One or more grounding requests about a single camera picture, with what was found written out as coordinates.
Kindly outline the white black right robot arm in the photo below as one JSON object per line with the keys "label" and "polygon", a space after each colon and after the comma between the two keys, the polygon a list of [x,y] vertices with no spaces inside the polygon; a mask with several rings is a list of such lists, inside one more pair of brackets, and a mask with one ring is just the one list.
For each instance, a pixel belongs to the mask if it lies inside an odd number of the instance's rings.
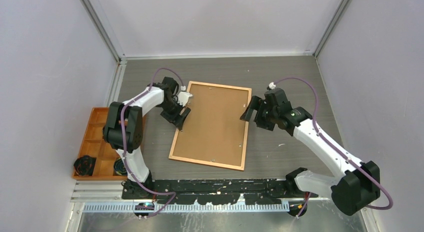
{"label": "white black right robot arm", "polygon": [[303,192],[331,199],[345,215],[351,216],[379,199],[382,190],[380,168],[373,161],[363,162],[353,156],[313,120],[303,107],[293,108],[281,88],[268,89],[264,97],[253,96],[240,116],[248,122],[254,118],[258,128],[273,131],[275,127],[306,145],[330,170],[331,175],[314,173],[300,167],[285,176],[288,195]]}

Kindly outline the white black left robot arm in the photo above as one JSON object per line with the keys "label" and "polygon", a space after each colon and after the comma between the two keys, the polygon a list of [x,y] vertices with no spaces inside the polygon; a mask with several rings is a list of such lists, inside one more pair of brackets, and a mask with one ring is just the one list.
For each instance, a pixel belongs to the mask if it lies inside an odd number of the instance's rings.
{"label": "white black left robot arm", "polygon": [[171,77],[149,84],[140,94],[108,107],[103,139],[121,158],[127,178],[141,199],[153,194],[151,172],[141,152],[144,116],[153,108],[161,108],[161,116],[181,131],[191,112],[187,107],[193,95]]}

